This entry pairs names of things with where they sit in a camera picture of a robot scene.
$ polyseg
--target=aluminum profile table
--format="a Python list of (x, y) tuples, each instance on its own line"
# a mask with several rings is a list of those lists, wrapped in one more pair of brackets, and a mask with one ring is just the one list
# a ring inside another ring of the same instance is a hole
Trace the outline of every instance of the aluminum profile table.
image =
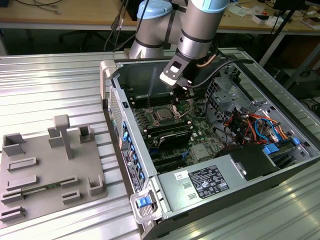
[[(249, 58), (236, 48), (225, 54)], [(119, 53), (7, 56), (0, 59), (0, 146), (3, 135), (47, 134), (53, 116), (68, 114), (72, 128), (90, 124), (101, 157), (108, 196), (0, 230), (0, 239), (140, 239), (100, 105), (99, 63)], [(248, 68), (320, 139), (318, 118), (259, 65)], [(241, 74), (242, 85), (255, 98)], [(278, 187), (164, 236), (174, 239), (320, 239), (320, 164)]]

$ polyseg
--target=power supply label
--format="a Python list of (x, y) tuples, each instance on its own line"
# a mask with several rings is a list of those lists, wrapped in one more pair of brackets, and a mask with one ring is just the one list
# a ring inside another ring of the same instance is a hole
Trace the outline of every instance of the power supply label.
[(190, 172), (189, 177), (202, 199), (229, 189), (229, 186), (216, 165)]

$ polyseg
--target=motherboard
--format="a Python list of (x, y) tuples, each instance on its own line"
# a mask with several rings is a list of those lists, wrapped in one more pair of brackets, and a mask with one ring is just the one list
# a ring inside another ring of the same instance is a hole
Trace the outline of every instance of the motherboard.
[(159, 173), (214, 158), (225, 143), (204, 117), (202, 101), (133, 109), (151, 159)]

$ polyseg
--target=white label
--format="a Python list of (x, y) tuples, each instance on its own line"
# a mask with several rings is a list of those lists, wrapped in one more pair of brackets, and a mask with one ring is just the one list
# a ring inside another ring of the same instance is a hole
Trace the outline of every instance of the white label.
[(187, 170), (185, 170), (185, 171), (180, 171), (180, 172), (176, 172), (176, 173), (174, 174), (174, 176), (175, 176), (175, 178), (176, 178), (177, 181), (189, 177)]

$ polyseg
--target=office chair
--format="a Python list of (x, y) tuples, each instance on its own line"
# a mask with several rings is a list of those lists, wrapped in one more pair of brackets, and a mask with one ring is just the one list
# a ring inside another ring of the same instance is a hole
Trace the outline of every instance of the office chair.
[(98, 32), (103, 32), (103, 31), (76, 30), (76, 31), (66, 32), (66, 33), (59, 35), (59, 43), (63, 44), (65, 42), (64, 37), (66, 37), (66, 36), (85, 34), (84, 39), (81, 44), (81, 47), (80, 47), (80, 51), (84, 52), (84, 49), (86, 47), (86, 43), (88, 42), (89, 39), (92, 39), (92, 37), (96, 37), (98, 39), (101, 39), (104, 42), (107, 41), (107, 39), (104, 36), (100, 35)]

